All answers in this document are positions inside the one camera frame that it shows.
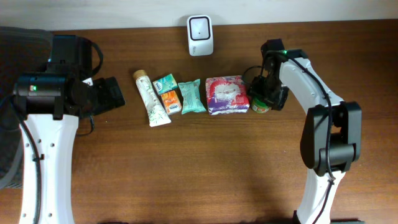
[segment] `orange and white packet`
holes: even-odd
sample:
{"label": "orange and white packet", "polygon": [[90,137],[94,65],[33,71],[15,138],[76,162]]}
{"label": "orange and white packet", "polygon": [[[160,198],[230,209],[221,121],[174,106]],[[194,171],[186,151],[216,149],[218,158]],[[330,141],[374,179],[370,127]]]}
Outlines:
{"label": "orange and white packet", "polygon": [[163,93],[161,95],[164,108],[166,109],[166,113],[168,115],[180,112],[182,109],[180,100],[174,90]]}

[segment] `gray object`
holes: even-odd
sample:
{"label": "gray object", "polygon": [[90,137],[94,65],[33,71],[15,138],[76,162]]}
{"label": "gray object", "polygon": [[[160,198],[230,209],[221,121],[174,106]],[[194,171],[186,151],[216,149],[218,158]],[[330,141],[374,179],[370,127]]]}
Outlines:
{"label": "gray object", "polygon": [[[0,27],[0,100],[12,93],[23,72],[45,69],[52,36],[45,30]],[[23,150],[18,129],[18,120],[5,102],[0,108],[0,189],[22,187]]]}

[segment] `brown tabletop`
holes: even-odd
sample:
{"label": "brown tabletop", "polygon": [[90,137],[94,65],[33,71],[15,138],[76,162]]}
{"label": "brown tabletop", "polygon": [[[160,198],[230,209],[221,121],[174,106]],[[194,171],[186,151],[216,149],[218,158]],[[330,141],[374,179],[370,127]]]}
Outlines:
{"label": "brown tabletop", "polygon": [[[398,222],[398,21],[214,26],[215,50],[191,57],[186,27],[74,30],[102,49],[98,77],[118,79],[126,106],[95,117],[75,139],[76,223],[239,223],[290,218],[303,197],[305,113],[290,93],[282,111],[174,114],[150,128],[131,74],[178,82],[241,75],[261,64],[260,46],[282,38],[301,48],[322,80],[363,110],[362,151],[338,187],[331,218]],[[79,132],[88,131],[81,121]],[[0,223],[17,223],[22,191],[0,191]]]}

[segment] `wire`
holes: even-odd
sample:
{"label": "wire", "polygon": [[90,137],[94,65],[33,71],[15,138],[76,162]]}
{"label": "wire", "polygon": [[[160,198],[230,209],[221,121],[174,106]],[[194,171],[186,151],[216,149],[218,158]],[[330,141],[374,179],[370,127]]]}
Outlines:
{"label": "wire", "polygon": [[76,134],[76,136],[79,136],[79,137],[81,137],[81,136],[87,136],[87,135],[91,134],[91,133],[94,131],[94,117],[93,117],[93,115],[90,115],[90,125],[91,125],[91,130],[90,130],[89,133],[86,133],[86,134]]}
{"label": "wire", "polygon": [[303,72],[305,72],[308,76],[310,76],[315,83],[317,83],[317,85],[319,86],[319,88],[321,89],[321,92],[323,93],[323,95],[325,96],[326,102],[328,103],[328,130],[326,132],[326,146],[325,146],[325,152],[326,152],[326,170],[330,176],[329,184],[328,184],[328,188],[326,190],[326,196],[325,196],[325,201],[323,202],[322,208],[319,211],[319,214],[317,215],[317,217],[315,218],[313,224],[315,224],[318,219],[321,217],[323,211],[325,210],[326,207],[326,203],[328,201],[328,197],[329,197],[329,193],[331,190],[332,185],[334,185],[334,181],[336,180],[335,176],[333,175],[332,171],[331,171],[331,166],[330,166],[330,134],[331,134],[331,125],[333,124],[332,121],[332,109],[331,109],[331,101],[329,98],[329,94],[326,92],[326,90],[324,89],[323,85],[320,83],[319,79],[317,79],[315,77],[314,74],[312,74],[310,71],[308,71],[307,68],[305,68],[302,64],[300,64],[296,59],[294,59],[293,57],[284,54],[282,52],[278,52],[278,51],[268,51],[264,57],[262,58],[262,67],[264,68],[264,63],[265,63],[265,58],[268,54],[274,54],[274,55],[281,55],[283,57],[286,57],[287,59],[293,61],[298,67],[300,67]]}
{"label": "wire", "polygon": [[[1,101],[0,101],[0,108],[2,108],[3,104],[5,104],[5,102],[11,97],[12,95],[7,95],[6,97],[4,97]],[[19,127],[14,128],[14,129],[7,129],[4,128],[2,126],[0,126],[0,131],[3,132],[15,132],[15,131],[19,131]]]}
{"label": "wire", "polygon": [[249,70],[254,69],[254,68],[263,68],[263,66],[255,65],[255,66],[251,66],[250,68],[246,69],[246,71],[244,71],[244,73],[242,74],[242,80],[243,80],[244,83],[250,84],[250,82],[247,82],[247,81],[244,79],[244,76],[245,76],[245,74],[246,74]]}
{"label": "wire", "polygon": [[36,164],[36,186],[37,186],[36,187],[36,208],[35,208],[34,224],[38,224],[39,219],[40,219],[40,210],[42,207],[41,206],[41,204],[42,204],[42,172],[41,172],[41,168],[40,168],[41,158],[39,156],[39,152],[37,150],[37,147],[36,147],[35,141],[32,137],[32,134],[30,133],[29,129],[27,128],[22,116],[19,114],[18,110],[16,110],[16,107],[14,106],[12,99],[13,99],[13,97],[11,97],[11,99],[10,99],[12,109],[14,110],[14,112],[19,120],[19,123],[21,124],[22,129],[26,133],[26,136],[30,142],[30,145],[31,145],[33,153],[34,153],[33,161]]}

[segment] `teal packet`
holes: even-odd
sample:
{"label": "teal packet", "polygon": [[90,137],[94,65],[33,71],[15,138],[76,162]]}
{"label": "teal packet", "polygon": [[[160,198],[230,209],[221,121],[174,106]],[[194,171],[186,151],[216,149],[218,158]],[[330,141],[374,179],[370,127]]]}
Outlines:
{"label": "teal packet", "polygon": [[167,93],[168,91],[172,91],[177,88],[177,82],[175,81],[173,74],[166,75],[160,80],[153,81],[152,83],[154,84],[158,95]]}
{"label": "teal packet", "polygon": [[200,84],[199,79],[193,82],[178,84],[178,87],[180,87],[181,90],[181,95],[183,97],[181,114],[185,114],[192,111],[196,113],[206,111],[206,108],[203,106],[203,104],[200,101],[199,84]]}

